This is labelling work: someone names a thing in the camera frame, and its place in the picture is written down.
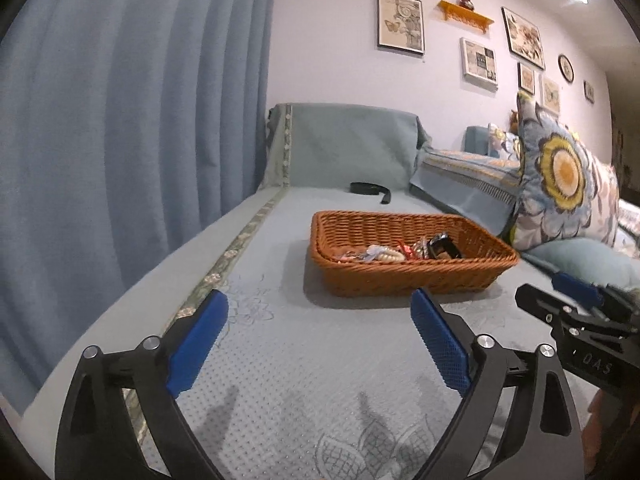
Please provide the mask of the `person's right hand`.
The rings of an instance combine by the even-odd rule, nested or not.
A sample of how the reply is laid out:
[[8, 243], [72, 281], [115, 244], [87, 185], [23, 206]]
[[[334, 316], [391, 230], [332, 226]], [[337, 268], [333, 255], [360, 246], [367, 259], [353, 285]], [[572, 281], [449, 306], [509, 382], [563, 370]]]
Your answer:
[[611, 408], [611, 399], [603, 390], [599, 390], [589, 404], [589, 419], [582, 430], [582, 450], [587, 474], [596, 466], [605, 429], [611, 423]]

